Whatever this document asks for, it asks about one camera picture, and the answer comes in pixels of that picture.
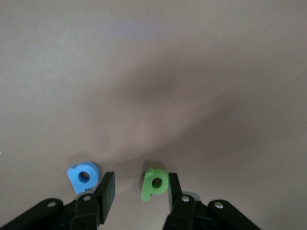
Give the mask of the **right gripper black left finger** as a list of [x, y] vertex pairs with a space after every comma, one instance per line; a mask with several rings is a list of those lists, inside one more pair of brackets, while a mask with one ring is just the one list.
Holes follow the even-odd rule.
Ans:
[[2, 230], [97, 230], [104, 224], [115, 197], [115, 173], [106, 172], [93, 192], [69, 204], [45, 199], [1, 227]]

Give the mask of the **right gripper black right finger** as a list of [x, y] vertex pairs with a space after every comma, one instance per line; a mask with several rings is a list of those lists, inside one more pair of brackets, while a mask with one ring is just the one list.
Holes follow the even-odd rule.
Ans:
[[171, 211], [165, 230], [258, 230], [259, 227], [226, 200], [204, 205], [181, 190], [177, 173], [170, 172]]

